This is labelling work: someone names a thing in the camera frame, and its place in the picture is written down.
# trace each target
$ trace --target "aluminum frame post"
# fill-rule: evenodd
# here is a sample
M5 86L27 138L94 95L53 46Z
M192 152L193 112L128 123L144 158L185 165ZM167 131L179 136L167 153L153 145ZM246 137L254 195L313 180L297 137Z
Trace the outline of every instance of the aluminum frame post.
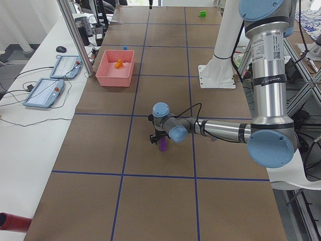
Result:
M91 65L89 58L87 56L87 52L86 52L85 46L81 40L79 31L76 27L75 20L72 16L72 13L71 13L71 10L69 7L69 2L68 2L68 0L57 0L57 3L59 5L62 16L65 19L67 28L68 28L69 33L71 35L71 38L73 39L73 41L76 45L77 51L80 55L80 58L82 59L83 65L85 66L85 68L87 70L88 76L92 76L93 75L93 68L92 68L92 65Z

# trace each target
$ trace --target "black band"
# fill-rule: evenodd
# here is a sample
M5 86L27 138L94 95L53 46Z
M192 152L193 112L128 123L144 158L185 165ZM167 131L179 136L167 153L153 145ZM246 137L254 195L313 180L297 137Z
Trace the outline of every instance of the black band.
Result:
M251 123L251 129L259 129L259 130L265 130L265 129L287 129L294 127L294 123L285 123L285 124L265 124L265 125L258 125L258 124L252 124Z
M274 84L274 83L286 83L286 74L278 74L278 75L253 79L254 86L256 85L265 86L265 85Z
M240 143L245 143L245 127L247 126L247 123L241 123L239 126L239 142Z
M255 27L258 27L260 25L269 24L269 23L273 23L273 22L287 22L287 23L289 23L289 18L284 17L284 16L278 16L278 17L271 17L271 18L267 18L267 19L262 19L262 20L256 21L256 22L250 24L249 26L247 26L245 28L245 32L248 32L251 29L254 29Z
M207 119L203 120L202 123L201 123L201 126L200 126L201 135L204 136L204 137L207 136L207 135L205 135L205 124L206 124L207 121L208 121Z
M231 56L230 56L230 57L227 57L227 58L220 58L220 57L216 56L215 54L214 54L214 56L215 56L216 58L218 58L218 59L230 59L230 58L231 58Z

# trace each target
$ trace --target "blue small object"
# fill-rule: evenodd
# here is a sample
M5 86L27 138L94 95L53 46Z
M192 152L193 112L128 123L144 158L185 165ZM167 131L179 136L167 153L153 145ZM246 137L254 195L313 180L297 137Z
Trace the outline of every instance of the blue small object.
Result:
M188 135L184 126L174 127L169 132L169 137L176 143L183 141Z
M294 154L291 141L282 133L273 130L254 132L247 143L251 158L261 166L278 168L289 163Z
M161 118L161 117L168 115L169 113L170 113L170 108L164 102L158 102L152 108L152 115L154 117Z
M293 31L294 31L294 26L291 27L291 28L288 28L287 30L285 30L283 36L286 38L286 37L289 37L290 35L293 34Z
M239 4L239 13L245 21L258 21L274 13L283 1L284 0L241 0Z

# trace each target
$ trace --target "grid square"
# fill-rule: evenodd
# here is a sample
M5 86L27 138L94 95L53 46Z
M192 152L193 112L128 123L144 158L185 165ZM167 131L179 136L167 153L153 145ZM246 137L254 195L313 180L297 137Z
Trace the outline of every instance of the grid square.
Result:
M111 23L103 45L144 45L147 24Z
M149 115L152 107L158 102L167 103L170 111L176 114L188 108L190 106L188 78L141 76L134 113Z
M182 7L152 7L149 16L150 24L185 24L185 13Z
M206 17L200 18L200 11L206 11ZM221 24L222 16L219 8L186 8L186 23L187 24Z
M121 173L129 124L126 116L75 115L53 170Z
M199 65L207 65L213 53L214 48L189 48L190 76L199 76Z
M161 152L149 141L149 135L154 133L147 117L134 117L125 173L193 177L192 135L181 143L167 139L167 150Z
M130 87L100 86L95 77L88 78L76 107L76 113L132 114L138 76L132 76Z
M235 89L201 89L199 79L191 78L192 103L203 104L200 116L251 118L242 84L235 85Z
M287 240L269 182L198 180L198 198L202 240Z
M124 177L113 240L197 240L194 180Z
M216 44L219 29L219 25L188 25L188 46L213 48Z
M186 47L185 25L149 25L147 30L146 45Z
M110 239L120 177L51 173L24 240Z
M145 47L141 74L187 76L186 60L186 48Z
M112 17L113 22L142 23L148 22L149 7L118 6Z
M218 120L249 123L250 121ZM266 168L249 156L246 144L229 143L195 136L195 158L198 177L268 179Z

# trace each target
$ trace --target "label sticker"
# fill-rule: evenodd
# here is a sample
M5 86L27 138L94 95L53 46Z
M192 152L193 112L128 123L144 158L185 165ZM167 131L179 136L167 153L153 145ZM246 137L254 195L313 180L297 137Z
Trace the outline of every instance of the label sticker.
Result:
M252 62L284 60L283 35L264 36L252 43Z

